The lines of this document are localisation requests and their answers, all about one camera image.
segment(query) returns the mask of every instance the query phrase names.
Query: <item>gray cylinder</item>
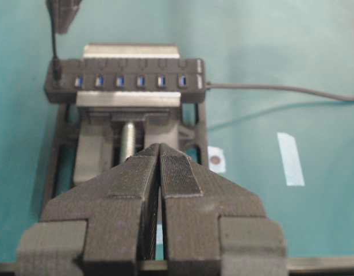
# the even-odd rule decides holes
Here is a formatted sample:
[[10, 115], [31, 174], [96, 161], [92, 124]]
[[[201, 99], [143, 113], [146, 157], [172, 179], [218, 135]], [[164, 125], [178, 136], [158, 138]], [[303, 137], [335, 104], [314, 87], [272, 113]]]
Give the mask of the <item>gray cylinder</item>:
[[136, 128], [133, 122], [127, 122], [122, 129], [120, 164], [135, 154]]

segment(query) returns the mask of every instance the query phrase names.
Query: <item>gray cable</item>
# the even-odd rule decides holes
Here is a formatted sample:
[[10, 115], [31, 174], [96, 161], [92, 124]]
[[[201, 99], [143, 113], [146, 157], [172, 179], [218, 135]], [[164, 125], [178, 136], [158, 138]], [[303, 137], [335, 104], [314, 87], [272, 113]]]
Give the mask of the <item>gray cable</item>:
[[210, 83], [206, 84], [207, 89], [262, 89], [262, 90], [283, 90], [315, 95], [319, 97], [335, 99], [343, 102], [354, 102], [354, 96], [335, 95], [323, 91], [306, 89], [296, 86], [285, 85], [259, 85], [255, 83]]

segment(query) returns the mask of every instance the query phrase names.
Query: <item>teal background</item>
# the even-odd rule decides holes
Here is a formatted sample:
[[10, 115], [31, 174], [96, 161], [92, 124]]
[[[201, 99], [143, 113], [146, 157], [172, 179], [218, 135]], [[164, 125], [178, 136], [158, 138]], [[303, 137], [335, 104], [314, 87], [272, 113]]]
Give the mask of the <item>teal background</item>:
[[[49, 38], [44, 0], [0, 0], [0, 262], [39, 217], [56, 115], [43, 93]], [[59, 55], [90, 42], [177, 43], [212, 82], [354, 94], [354, 0], [84, 0]], [[206, 107], [223, 176], [262, 198], [290, 256], [354, 254], [354, 104], [214, 90]], [[286, 186], [277, 132], [296, 138], [305, 187]]]

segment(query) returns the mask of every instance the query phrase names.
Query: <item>blue usb port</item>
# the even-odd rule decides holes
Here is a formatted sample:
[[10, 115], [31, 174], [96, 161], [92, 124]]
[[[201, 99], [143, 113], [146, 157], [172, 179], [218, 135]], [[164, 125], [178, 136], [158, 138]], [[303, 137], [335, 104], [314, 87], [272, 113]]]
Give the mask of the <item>blue usb port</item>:
[[83, 77], [82, 76], [77, 76], [75, 79], [75, 87], [76, 88], [82, 88], [83, 87]]
[[103, 87], [104, 85], [104, 79], [102, 75], [97, 75], [95, 78], [95, 87]]
[[145, 86], [145, 77], [138, 76], [137, 77], [137, 87], [144, 87]]
[[116, 77], [116, 87], [124, 87], [125, 86], [125, 78], [124, 76]]
[[165, 76], [158, 76], [158, 87], [166, 86], [166, 78]]
[[179, 87], [186, 87], [187, 86], [187, 78], [185, 75], [181, 75], [178, 80]]

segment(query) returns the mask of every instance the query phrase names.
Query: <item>black cable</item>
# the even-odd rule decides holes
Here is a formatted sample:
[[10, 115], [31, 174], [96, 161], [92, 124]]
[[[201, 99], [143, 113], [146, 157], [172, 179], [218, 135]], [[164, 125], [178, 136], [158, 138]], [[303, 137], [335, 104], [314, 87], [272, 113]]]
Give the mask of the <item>black cable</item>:
[[48, 5], [49, 17], [51, 19], [53, 78], [54, 80], [59, 81], [62, 75], [62, 67], [61, 67], [60, 60], [57, 56], [56, 26], [55, 26], [55, 14], [54, 14], [55, 3], [53, 0], [47, 0], [47, 5]]
[[256, 83], [210, 83], [206, 84], [207, 89], [262, 89], [262, 90], [282, 90], [282, 91], [293, 91], [298, 93], [305, 93], [310, 95], [315, 95], [319, 97], [335, 99], [337, 101], [343, 102], [354, 102], [354, 96], [342, 96], [335, 95], [323, 91], [307, 89], [296, 86], [285, 86], [285, 85], [267, 85], [267, 84], [256, 84]]

